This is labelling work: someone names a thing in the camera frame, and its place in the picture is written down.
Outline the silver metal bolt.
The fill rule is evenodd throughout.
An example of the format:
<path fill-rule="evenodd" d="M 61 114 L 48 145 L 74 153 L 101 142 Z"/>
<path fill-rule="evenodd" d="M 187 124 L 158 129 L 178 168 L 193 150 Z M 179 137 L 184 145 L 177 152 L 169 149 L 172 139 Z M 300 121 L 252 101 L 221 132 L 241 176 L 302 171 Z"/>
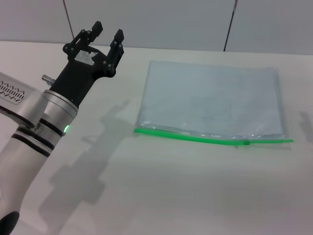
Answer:
<path fill-rule="evenodd" d="M 47 85 L 52 86 L 55 82 L 55 79 L 47 76 L 47 75 L 42 75 L 42 80 L 46 82 Z"/>

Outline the clear green-zip document bag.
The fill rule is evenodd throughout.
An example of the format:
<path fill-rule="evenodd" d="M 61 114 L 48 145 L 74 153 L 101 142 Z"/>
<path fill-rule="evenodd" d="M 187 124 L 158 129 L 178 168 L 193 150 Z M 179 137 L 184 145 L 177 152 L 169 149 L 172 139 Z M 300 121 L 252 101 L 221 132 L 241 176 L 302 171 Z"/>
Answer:
<path fill-rule="evenodd" d="M 292 142 L 274 68 L 151 61 L 134 131 L 222 145 Z"/>

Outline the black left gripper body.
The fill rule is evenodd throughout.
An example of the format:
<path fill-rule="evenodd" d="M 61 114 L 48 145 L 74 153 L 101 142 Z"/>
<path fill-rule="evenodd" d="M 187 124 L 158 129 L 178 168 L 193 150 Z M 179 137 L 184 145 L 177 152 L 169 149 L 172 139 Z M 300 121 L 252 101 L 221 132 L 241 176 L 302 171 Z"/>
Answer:
<path fill-rule="evenodd" d="M 107 55 L 93 47 L 64 46 L 68 63 L 50 90 L 79 107 L 95 81 L 115 76 L 115 46 Z"/>

